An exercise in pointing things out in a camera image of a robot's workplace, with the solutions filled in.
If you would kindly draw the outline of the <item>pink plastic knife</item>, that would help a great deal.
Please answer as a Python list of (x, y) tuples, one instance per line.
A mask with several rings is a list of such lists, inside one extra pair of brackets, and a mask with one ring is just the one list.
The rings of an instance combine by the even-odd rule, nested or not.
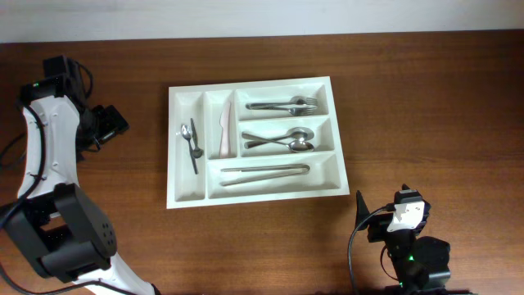
[(231, 113), (231, 102), (226, 101), (219, 123), (222, 128), (219, 145), (219, 157), (227, 158), (230, 153), (229, 122)]

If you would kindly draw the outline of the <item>horizontal metal fork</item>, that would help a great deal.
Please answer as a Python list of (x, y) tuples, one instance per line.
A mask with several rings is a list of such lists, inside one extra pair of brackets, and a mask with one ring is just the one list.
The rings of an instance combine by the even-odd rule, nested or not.
[(247, 103), (246, 108), (248, 109), (258, 109), (263, 107), (280, 107), (287, 105), (306, 105), (306, 106), (317, 106), (318, 100), (316, 98), (306, 97), (306, 96), (294, 96), (289, 101), (286, 102), (257, 102), (257, 103)]

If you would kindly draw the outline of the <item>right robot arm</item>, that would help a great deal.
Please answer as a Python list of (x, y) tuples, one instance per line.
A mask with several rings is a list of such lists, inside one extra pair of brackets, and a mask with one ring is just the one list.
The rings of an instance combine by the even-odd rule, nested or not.
[(384, 288), (385, 294), (445, 294), (445, 284), (451, 276), (450, 244), (419, 234), (427, 224), (431, 204), (419, 191), (406, 184), (394, 195), (394, 201), (370, 211), (360, 191), (356, 198), (356, 233), (368, 231), (370, 243), (384, 243), (381, 255), (387, 255), (395, 271), (396, 285)]

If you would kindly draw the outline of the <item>small teaspoon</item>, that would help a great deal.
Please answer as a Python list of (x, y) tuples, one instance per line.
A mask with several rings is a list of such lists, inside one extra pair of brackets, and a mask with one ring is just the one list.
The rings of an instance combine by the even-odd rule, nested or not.
[(192, 132), (188, 125), (182, 125), (181, 126), (181, 135), (182, 137), (187, 141), (188, 145), (188, 153), (192, 162), (193, 171), (196, 175), (199, 174), (199, 170), (197, 168), (197, 162), (196, 158), (193, 156), (193, 148), (192, 148)]
[(192, 131), (192, 140), (194, 144), (192, 155), (195, 159), (198, 159), (203, 156), (204, 151), (198, 146), (197, 129), (196, 129), (193, 118), (190, 119), (190, 122), (191, 122), (191, 131)]

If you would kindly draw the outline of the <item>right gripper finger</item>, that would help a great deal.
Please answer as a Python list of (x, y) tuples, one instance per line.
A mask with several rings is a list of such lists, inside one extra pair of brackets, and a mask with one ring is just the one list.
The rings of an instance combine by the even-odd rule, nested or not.
[(356, 200), (356, 216), (355, 216), (355, 229), (365, 230), (368, 227), (367, 218), (370, 216), (370, 211), (364, 201), (363, 194), (358, 190), (355, 194)]
[(394, 195), (394, 204), (422, 202), (422, 195), (416, 189), (411, 189), (407, 184), (402, 184), (401, 190)]

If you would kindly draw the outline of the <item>large metal spoon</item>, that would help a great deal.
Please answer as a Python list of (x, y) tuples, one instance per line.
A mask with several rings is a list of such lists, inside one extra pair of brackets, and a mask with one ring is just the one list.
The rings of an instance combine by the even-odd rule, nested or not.
[(309, 143), (307, 141), (297, 140), (293, 138), (287, 138), (283, 140), (270, 140), (270, 138), (262, 138), (259, 136), (255, 136), (253, 134), (248, 134), (246, 132), (242, 132), (242, 137), (244, 139), (252, 140), (261, 140), (267, 143), (276, 143), (285, 146), (288, 148), (291, 152), (312, 152), (314, 150), (314, 145), (312, 143)]
[[(279, 141), (279, 140), (283, 140), (287, 138), (293, 138), (297, 140), (306, 141), (308, 139), (314, 138), (314, 131), (306, 127), (295, 127), (295, 128), (289, 129), (284, 135), (272, 137), (270, 138), (270, 140)], [(265, 144), (265, 142), (261, 140), (252, 140), (250, 142), (245, 143), (244, 147), (245, 148), (255, 148), (263, 144)]]

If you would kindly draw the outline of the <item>metal tongs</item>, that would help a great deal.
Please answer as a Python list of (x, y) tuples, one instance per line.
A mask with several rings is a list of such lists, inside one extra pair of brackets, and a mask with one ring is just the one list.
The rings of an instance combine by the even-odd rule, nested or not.
[(280, 166), (253, 166), (253, 167), (235, 167), (224, 168), (224, 173), (255, 173), (255, 176), (226, 180), (220, 183), (223, 187), (248, 184), (257, 181), (278, 179), (295, 175), (306, 175), (310, 171), (307, 164), (288, 164)]

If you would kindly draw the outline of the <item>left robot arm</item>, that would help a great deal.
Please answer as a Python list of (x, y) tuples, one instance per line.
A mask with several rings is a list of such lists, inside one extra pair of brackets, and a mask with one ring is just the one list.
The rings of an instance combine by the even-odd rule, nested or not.
[(83, 77), (91, 73), (78, 61), (51, 57), (43, 70), (44, 79), (20, 89), (25, 173), (16, 201), (1, 209), (2, 229), (39, 276), (64, 283), (62, 293), (157, 294), (118, 254), (112, 223), (77, 176), (83, 152), (99, 152), (128, 122), (112, 105), (88, 105), (93, 84)]

